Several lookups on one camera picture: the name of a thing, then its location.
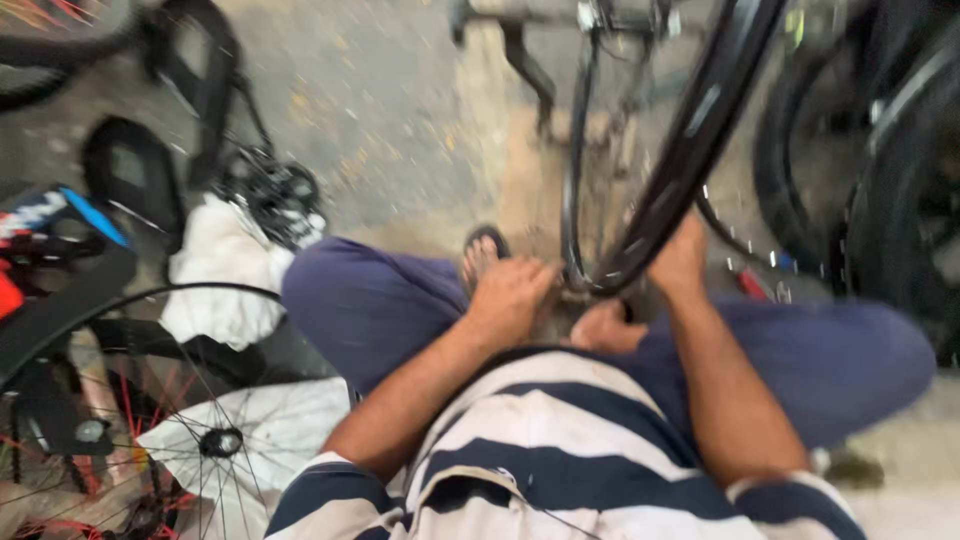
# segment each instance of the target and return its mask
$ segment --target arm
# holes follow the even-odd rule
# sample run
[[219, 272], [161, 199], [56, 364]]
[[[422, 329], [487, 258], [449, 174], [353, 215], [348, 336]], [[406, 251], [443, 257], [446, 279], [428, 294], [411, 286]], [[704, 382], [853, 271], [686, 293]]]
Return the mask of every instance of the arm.
[[694, 437], [724, 486], [808, 468], [806, 450], [704, 289], [706, 240], [688, 215], [651, 265], [689, 389]]
[[453, 393], [494, 353], [529, 338], [559, 271], [535, 259], [495, 263], [480, 279], [467, 314], [381, 382], [330, 434], [324, 452], [389, 481]]

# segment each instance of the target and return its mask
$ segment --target wrist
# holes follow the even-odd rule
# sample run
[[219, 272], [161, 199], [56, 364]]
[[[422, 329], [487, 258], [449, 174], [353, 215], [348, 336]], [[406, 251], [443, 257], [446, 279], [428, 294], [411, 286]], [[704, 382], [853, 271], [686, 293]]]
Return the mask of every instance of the wrist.
[[663, 295], [663, 300], [666, 302], [667, 308], [670, 310], [701, 307], [703, 305], [709, 305], [710, 303], [707, 290], [701, 282], [686, 286], [662, 288], [660, 292]]
[[519, 342], [511, 333], [502, 331], [469, 311], [454, 323], [451, 331], [460, 336], [467, 347], [485, 355], [485, 359]]

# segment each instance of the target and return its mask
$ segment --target hand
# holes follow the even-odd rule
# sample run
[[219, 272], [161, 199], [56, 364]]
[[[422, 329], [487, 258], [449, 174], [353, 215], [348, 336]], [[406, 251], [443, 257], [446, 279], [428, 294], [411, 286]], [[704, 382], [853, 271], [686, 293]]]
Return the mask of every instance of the hand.
[[536, 258], [494, 262], [480, 277], [465, 324], [494, 342], [513, 347], [530, 338], [538, 310], [557, 283], [563, 265]]
[[707, 237], [704, 226], [700, 218], [690, 212], [647, 269], [647, 276], [668, 299], [706, 294], [706, 262]]

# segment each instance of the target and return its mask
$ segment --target flip-flop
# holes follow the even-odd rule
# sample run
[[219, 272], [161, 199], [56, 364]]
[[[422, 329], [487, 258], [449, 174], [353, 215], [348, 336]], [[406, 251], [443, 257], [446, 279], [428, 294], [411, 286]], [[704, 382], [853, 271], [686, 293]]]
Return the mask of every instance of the flip-flop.
[[468, 298], [473, 296], [473, 290], [477, 288], [476, 276], [473, 276], [471, 279], [466, 279], [463, 271], [463, 263], [467, 257], [467, 249], [473, 245], [473, 242], [483, 238], [484, 236], [489, 236], [493, 240], [493, 244], [496, 245], [496, 256], [497, 258], [510, 258], [510, 246], [507, 245], [507, 241], [503, 239], [503, 234], [500, 233], [500, 230], [493, 225], [481, 225], [473, 230], [467, 240], [464, 241], [464, 251], [463, 258], [460, 261], [460, 278], [463, 281], [464, 290], [467, 292]]

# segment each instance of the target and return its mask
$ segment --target white cloth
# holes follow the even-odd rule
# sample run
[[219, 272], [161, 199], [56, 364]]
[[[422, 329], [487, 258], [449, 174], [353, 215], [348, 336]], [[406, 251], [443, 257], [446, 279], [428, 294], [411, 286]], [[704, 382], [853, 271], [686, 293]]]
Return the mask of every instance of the white cloth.
[[[322, 229], [323, 219], [309, 225]], [[190, 213], [182, 249], [170, 258], [170, 281], [241, 283], [279, 292], [293, 259], [289, 250], [267, 241], [243, 210], [206, 194]], [[270, 335], [282, 316], [277, 302], [256, 294], [203, 287], [171, 294], [160, 324], [179, 343], [207, 335], [242, 351]]]
[[[347, 383], [339, 377], [261, 386], [184, 409], [137, 443], [149, 448], [150, 457], [183, 489], [216, 505], [212, 510], [204, 505], [197, 527], [180, 538], [260, 540], [280, 494], [349, 409]], [[200, 426], [217, 425], [243, 432], [243, 450], [201, 459], [195, 437], [208, 430]]]

